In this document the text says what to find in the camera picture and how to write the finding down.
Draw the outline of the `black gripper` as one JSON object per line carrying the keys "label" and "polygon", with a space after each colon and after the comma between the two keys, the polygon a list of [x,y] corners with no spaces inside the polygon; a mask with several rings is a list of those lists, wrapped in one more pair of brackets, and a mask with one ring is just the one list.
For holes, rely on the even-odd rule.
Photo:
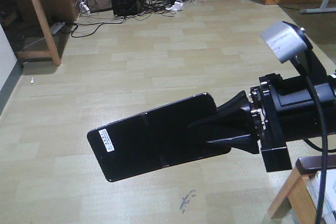
{"label": "black gripper", "polygon": [[253,117],[245,91],[217,108],[217,114],[198,120],[188,126],[195,144],[207,147],[236,148],[258,154],[258,135],[261,154],[267,172],[291,170],[292,164],[284,134],[278,119],[271,89],[282,80],[271,73],[259,78],[260,85],[250,89],[252,108],[260,110]]}

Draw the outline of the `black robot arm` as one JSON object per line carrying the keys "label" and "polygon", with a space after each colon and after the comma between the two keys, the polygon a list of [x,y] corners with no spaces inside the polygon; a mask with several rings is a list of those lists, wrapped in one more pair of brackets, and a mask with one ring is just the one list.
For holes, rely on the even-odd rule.
{"label": "black robot arm", "polygon": [[189,125],[194,142],[205,147],[237,148],[261,154],[266,171],[292,168],[287,143],[321,136],[313,86],[325,118],[327,134],[335,133],[335,77],[328,75],[312,50],[292,61],[299,75],[260,77],[249,93],[241,91],[214,115]]}

